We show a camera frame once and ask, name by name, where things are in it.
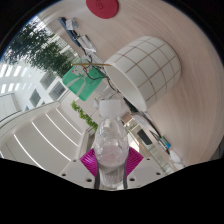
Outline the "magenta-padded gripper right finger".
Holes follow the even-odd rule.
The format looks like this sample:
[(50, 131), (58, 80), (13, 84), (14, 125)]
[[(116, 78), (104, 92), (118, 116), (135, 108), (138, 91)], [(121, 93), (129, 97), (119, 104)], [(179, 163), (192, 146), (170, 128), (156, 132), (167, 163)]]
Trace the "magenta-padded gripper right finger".
[(123, 186), (125, 189), (134, 189), (165, 177), (162, 168), (151, 157), (143, 157), (132, 147), (125, 163)]

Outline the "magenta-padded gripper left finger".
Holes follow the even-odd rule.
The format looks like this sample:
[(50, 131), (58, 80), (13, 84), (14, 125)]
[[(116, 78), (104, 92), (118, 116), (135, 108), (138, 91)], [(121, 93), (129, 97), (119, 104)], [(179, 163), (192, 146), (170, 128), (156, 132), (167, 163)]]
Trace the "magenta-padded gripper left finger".
[(91, 149), (81, 158), (69, 162), (59, 176), (81, 187), (98, 189), (100, 176), (94, 150)]

